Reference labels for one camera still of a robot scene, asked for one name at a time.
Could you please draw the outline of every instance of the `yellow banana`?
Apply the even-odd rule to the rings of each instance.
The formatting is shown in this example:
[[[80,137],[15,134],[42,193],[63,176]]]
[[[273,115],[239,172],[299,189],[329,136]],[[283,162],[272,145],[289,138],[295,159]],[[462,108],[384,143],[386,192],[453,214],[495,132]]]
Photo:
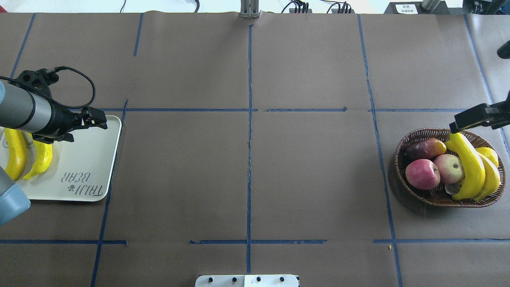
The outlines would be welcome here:
[[[35,140],[34,146],[37,153],[35,162],[30,172],[23,177],[24,180],[28,180],[45,172],[53,160],[53,147],[51,145]]]
[[[483,147],[476,148],[476,151],[483,154],[486,158],[488,158],[497,168],[499,167],[498,153],[495,150]]]
[[[449,150],[456,152],[461,158],[466,174],[461,190],[451,198],[453,200],[462,200],[478,195],[485,183],[485,168],[479,153],[461,133],[450,134],[450,141],[447,141],[445,144]]]
[[[496,192],[499,184],[501,183],[498,168],[483,154],[480,154],[480,158],[483,161],[483,166],[485,167],[485,182],[480,193],[473,197],[476,201],[480,201],[486,196]]]
[[[9,145],[9,161],[5,171],[12,180],[16,181],[27,163],[27,144],[21,131],[5,128],[4,133]]]

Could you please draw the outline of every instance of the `white mounting plate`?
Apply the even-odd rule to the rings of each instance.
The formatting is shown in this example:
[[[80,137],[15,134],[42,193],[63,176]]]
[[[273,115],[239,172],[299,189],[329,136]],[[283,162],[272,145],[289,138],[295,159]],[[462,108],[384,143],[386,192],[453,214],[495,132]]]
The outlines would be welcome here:
[[[119,143],[122,123],[114,115],[107,115],[108,129],[90,128],[71,132],[74,142],[55,142],[53,161],[48,170],[29,180],[16,183],[29,199],[99,201],[108,193],[110,178]],[[1,128],[0,166],[7,166],[9,148]],[[27,141],[27,164],[23,177],[32,169],[36,152],[31,138]]]
[[[299,280],[291,274],[202,275],[197,278],[195,287],[299,287]]]

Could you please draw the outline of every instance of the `metal bracket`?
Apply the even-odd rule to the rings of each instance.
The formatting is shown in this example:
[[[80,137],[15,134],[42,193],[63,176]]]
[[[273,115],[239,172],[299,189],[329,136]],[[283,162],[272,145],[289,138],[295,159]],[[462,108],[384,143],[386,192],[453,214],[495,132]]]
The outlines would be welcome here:
[[[299,287],[299,276],[278,275],[202,275],[195,287]]]
[[[241,18],[258,18],[259,0],[241,0]]]

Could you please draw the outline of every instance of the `rectangular white plate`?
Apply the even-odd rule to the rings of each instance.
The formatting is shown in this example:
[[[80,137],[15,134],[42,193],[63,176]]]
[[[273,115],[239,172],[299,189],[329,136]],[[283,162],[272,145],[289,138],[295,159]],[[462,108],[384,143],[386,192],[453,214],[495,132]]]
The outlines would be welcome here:
[[[106,130],[76,130],[71,132],[74,142],[55,142],[53,161],[48,170],[29,180],[20,178],[16,181],[29,199],[99,201],[106,196],[122,126],[114,115],[107,115],[106,119]],[[3,128],[1,132],[0,165],[5,168],[9,148]],[[36,156],[34,143],[29,137],[25,139],[28,156],[21,177],[30,171]]]

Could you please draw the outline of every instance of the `fruit basket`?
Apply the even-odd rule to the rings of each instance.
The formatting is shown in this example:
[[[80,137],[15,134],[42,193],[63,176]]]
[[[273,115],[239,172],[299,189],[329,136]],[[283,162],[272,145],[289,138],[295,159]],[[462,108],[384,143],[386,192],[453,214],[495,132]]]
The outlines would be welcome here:
[[[463,135],[469,140],[469,142],[475,147],[489,147],[493,149],[493,147],[482,137],[468,131],[462,131]],[[498,199],[503,195],[503,191],[506,184],[506,172],[503,166],[503,162],[501,161],[501,157],[498,157],[499,167],[498,171],[501,177],[501,184],[498,190],[485,197],[481,201],[475,201],[473,199],[463,199],[460,201],[455,201],[451,198],[451,195],[446,193],[445,185],[441,183],[438,187],[431,190],[420,190],[411,186],[406,178],[405,178],[405,168],[410,163],[404,157],[404,149],[408,145],[414,144],[416,142],[420,142],[423,140],[427,140],[429,138],[436,138],[443,142],[449,140],[450,130],[449,129],[419,129],[408,133],[398,144],[397,149],[395,151],[394,163],[393,167],[395,172],[391,172],[390,181],[397,181],[399,185],[401,185],[402,189],[404,189],[407,193],[411,194],[413,197],[417,198],[421,202],[438,207],[485,207],[495,203]]]

